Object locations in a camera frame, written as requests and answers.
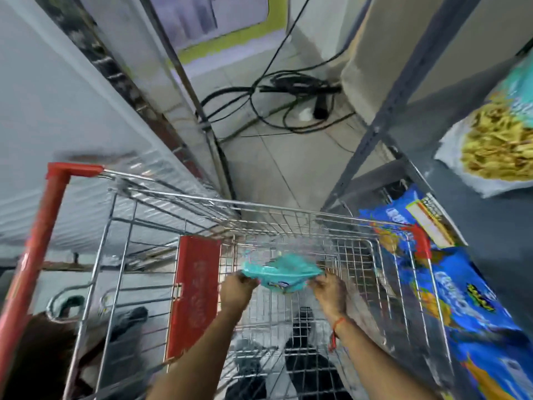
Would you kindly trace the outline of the person's right hand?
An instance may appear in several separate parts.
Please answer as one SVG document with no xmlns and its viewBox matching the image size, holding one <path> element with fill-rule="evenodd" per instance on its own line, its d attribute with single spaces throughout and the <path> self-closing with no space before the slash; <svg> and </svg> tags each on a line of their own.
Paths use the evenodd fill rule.
<svg viewBox="0 0 533 400">
<path fill-rule="evenodd" d="M 336 322 L 347 316 L 347 292 L 344 282 L 338 276 L 338 293 L 337 294 L 314 294 L 319 302 L 324 316 L 331 327 Z"/>
</svg>

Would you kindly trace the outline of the person's left hand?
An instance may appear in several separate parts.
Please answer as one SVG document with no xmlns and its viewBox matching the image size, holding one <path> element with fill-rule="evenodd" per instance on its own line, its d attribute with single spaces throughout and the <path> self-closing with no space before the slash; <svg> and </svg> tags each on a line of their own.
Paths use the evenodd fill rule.
<svg viewBox="0 0 533 400">
<path fill-rule="evenodd" d="M 250 303 L 252 293 L 254 291 L 251 293 L 239 291 L 235 281 L 234 273 L 227 275 L 221 285 L 220 303 L 221 311 L 223 313 L 230 314 L 239 320 L 244 310 Z"/>
</svg>

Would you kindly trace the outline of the teal snack packet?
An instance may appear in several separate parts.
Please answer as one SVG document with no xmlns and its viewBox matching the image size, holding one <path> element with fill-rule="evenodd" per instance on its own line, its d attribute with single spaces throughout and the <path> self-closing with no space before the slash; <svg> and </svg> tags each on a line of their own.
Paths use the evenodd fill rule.
<svg viewBox="0 0 533 400">
<path fill-rule="evenodd" d="M 287 253 L 264 263 L 246 260 L 242 273 L 273 292 L 292 294 L 305 289 L 310 280 L 323 274 L 323 269 L 302 255 Z"/>
</svg>

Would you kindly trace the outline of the person's left forearm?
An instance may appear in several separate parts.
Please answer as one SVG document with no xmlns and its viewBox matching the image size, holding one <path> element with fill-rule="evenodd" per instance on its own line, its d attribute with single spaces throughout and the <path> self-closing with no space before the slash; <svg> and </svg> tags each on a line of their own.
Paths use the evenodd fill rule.
<svg viewBox="0 0 533 400">
<path fill-rule="evenodd" d="M 157 378 L 146 400 L 213 400 L 242 308 L 223 308 L 202 337 Z"/>
</svg>

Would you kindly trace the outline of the person's right forearm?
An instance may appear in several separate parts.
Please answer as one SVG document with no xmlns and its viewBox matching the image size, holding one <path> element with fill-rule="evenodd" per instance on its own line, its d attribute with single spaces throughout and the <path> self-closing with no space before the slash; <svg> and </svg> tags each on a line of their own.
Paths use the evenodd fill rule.
<svg viewBox="0 0 533 400">
<path fill-rule="evenodd" d="M 347 349 L 369 400 L 441 400 L 396 363 L 350 317 L 339 320 L 332 328 Z"/>
</svg>

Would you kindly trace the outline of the person's black shoe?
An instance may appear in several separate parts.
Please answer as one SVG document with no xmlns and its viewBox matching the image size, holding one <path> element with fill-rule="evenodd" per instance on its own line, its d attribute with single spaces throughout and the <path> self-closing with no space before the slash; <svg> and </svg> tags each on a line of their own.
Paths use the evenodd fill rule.
<svg viewBox="0 0 533 400">
<path fill-rule="evenodd" d="M 283 353 L 288 369 L 306 369 L 318 360 L 318 351 L 310 342 L 315 318 L 310 307 L 300 307 L 295 321 L 292 323 L 292 332 L 285 342 Z"/>
</svg>

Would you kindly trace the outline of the red plastic cart seat flap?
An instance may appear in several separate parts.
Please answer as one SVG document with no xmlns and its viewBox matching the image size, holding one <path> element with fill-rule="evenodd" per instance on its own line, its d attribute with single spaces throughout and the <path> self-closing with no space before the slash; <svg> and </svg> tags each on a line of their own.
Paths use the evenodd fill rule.
<svg viewBox="0 0 533 400">
<path fill-rule="evenodd" d="M 220 253 L 220 240 L 180 237 L 166 361 L 179 359 L 187 352 L 217 315 Z"/>
</svg>

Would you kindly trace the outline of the row of blue snack packets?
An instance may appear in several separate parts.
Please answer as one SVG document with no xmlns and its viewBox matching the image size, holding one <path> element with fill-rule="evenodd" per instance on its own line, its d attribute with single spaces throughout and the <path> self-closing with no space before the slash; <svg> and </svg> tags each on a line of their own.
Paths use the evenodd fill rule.
<svg viewBox="0 0 533 400">
<path fill-rule="evenodd" d="M 533 400 L 533 343 L 478 274 L 429 194 L 411 185 L 388 204 L 362 208 L 398 267 L 400 287 L 443 323 L 461 383 L 475 400 Z"/>
</svg>

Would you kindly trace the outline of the black power plug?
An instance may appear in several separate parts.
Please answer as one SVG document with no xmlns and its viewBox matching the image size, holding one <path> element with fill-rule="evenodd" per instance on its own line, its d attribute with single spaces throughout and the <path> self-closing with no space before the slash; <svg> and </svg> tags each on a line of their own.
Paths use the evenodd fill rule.
<svg viewBox="0 0 533 400">
<path fill-rule="evenodd" d="M 328 95 L 319 94 L 316 97 L 315 106 L 312 110 L 313 119 L 317 121 L 328 120 L 330 116 L 330 110 L 328 108 Z"/>
</svg>

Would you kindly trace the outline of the white packet of yellow chips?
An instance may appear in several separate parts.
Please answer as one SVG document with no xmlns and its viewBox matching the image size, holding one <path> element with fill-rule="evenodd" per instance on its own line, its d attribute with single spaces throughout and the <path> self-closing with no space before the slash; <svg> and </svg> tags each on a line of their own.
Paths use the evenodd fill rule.
<svg viewBox="0 0 533 400">
<path fill-rule="evenodd" d="M 448 130 L 434 158 L 482 198 L 533 187 L 533 51 Z"/>
</svg>

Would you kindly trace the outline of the white chest freezer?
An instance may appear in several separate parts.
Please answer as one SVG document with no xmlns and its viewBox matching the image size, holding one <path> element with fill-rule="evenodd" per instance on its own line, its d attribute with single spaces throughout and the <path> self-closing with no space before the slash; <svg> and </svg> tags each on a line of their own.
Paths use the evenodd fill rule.
<svg viewBox="0 0 533 400">
<path fill-rule="evenodd" d="M 0 0 L 0 251 L 21 253 L 48 163 L 230 198 L 214 132 L 190 107 L 147 0 Z"/>
</svg>

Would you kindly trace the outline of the yellow bordered poster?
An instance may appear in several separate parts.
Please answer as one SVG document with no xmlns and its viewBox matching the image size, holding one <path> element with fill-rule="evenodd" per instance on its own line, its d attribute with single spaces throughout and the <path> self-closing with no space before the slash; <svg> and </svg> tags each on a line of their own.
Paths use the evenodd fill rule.
<svg viewBox="0 0 533 400">
<path fill-rule="evenodd" d="M 150 0 L 182 64 L 284 32 L 288 0 Z"/>
</svg>

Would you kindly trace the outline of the grey metal shelf rack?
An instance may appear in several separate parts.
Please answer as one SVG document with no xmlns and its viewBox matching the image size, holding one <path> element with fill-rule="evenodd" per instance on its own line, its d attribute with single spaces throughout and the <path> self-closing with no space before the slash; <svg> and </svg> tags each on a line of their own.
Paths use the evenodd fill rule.
<svg viewBox="0 0 533 400">
<path fill-rule="evenodd" d="M 416 185 L 533 343 L 533 187 L 482 198 L 434 158 L 533 51 L 533 0 L 370 0 L 364 13 L 342 72 L 364 134 L 323 210 L 365 219 Z M 450 357 L 455 400 L 475 400 Z"/>
</svg>

